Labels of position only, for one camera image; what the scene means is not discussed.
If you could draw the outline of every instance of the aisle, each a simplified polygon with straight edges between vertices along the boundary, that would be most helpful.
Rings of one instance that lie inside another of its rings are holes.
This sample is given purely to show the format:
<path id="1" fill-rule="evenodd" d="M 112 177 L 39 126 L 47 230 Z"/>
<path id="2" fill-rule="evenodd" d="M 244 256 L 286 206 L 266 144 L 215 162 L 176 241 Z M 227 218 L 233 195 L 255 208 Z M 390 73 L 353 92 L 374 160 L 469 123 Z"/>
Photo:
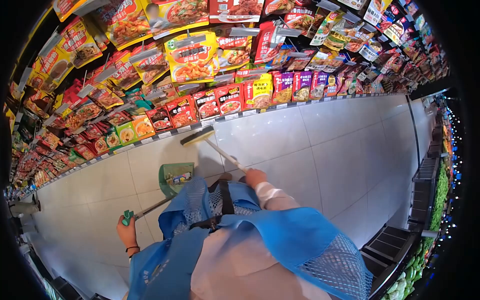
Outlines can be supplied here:
<path id="1" fill-rule="evenodd" d="M 425 153 L 432 117 L 420 101 L 412 106 Z M 409 203 L 417 150 L 404 96 L 287 108 L 214 127 L 213 142 L 243 165 L 265 171 L 301 205 L 323 212 L 358 247 Z M 52 273 L 87 296 L 121 299 L 129 263 L 115 226 L 124 210 L 140 211 L 164 198 L 160 165 L 194 162 L 208 183 L 224 171 L 242 175 L 207 143 L 182 147 L 179 140 L 189 134 L 99 161 L 38 191 L 42 212 L 34 219 L 40 235 L 32 238 Z M 157 218 L 164 208 L 138 220 L 142 248 L 162 240 Z"/>

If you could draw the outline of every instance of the broom handle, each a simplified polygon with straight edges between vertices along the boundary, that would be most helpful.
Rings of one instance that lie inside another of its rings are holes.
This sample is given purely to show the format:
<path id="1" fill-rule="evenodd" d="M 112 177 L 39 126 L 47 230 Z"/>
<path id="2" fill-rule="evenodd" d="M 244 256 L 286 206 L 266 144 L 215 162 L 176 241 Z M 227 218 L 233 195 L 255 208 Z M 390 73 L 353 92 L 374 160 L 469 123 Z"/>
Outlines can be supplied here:
<path id="1" fill-rule="evenodd" d="M 220 149 L 217 145 L 215 145 L 215 143 L 213 143 L 212 141 L 210 141 L 209 139 L 205 139 L 205 141 L 207 143 L 210 144 L 210 146 L 212 146 L 217 152 L 219 152 L 223 157 L 225 157 L 226 159 L 228 159 L 232 164 L 234 164 L 235 166 L 237 166 L 240 170 L 243 171 L 243 173 L 247 174 L 247 168 L 245 168 L 244 166 L 242 166 L 236 159 L 234 159 L 233 157 L 231 157 L 230 155 L 228 155 L 225 151 L 223 151 L 222 149 Z"/>

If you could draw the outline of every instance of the bracelet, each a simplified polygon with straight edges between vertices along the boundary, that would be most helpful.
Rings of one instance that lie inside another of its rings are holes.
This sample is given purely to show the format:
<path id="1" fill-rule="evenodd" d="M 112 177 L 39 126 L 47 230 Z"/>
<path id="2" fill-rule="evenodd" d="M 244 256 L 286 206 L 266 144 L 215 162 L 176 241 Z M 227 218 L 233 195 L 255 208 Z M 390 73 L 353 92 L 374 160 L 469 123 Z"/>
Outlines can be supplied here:
<path id="1" fill-rule="evenodd" d="M 131 249 L 131 248 L 138 248 L 138 250 L 140 250 L 140 247 L 138 247 L 138 246 L 133 246 L 133 247 L 128 247 L 127 249 L 125 249 L 125 253 L 127 253 L 127 252 L 128 252 L 128 249 Z"/>

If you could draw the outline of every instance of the blue apron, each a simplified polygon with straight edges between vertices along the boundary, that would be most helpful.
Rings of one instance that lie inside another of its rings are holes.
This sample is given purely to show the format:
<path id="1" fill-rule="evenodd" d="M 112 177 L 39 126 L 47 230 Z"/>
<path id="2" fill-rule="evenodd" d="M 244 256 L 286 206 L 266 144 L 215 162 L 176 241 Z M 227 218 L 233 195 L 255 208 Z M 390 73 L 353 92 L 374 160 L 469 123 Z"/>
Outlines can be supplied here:
<path id="1" fill-rule="evenodd" d="M 316 209 L 261 210 L 253 189 L 228 182 L 235 215 L 223 215 L 216 228 L 236 228 L 241 222 L 258 230 L 272 256 L 296 276 L 340 299 L 367 299 L 372 274 L 355 244 Z M 194 178 L 159 216 L 166 240 L 132 257 L 128 300 L 188 300 L 190 280 L 203 241 L 211 229 L 196 222 L 221 211 L 217 188 L 209 193 L 202 178 Z"/>

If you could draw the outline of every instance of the green dustpan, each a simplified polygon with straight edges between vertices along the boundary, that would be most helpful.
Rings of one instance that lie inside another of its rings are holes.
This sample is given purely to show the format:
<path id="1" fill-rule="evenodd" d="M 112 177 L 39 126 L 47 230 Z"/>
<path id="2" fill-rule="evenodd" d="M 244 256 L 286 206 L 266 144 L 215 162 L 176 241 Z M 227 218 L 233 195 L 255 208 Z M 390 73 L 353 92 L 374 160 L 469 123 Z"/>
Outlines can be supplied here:
<path id="1" fill-rule="evenodd" d="M 158 170 L 158 185 L 166 197 L 175 196 L 180 192 L 185 183 L 171 184 L 168 179 L 175 176 L 191 173 L 193 177 L 194 163 L 179 163 L 179 164 L 164 164 L 160 166 Z"/>

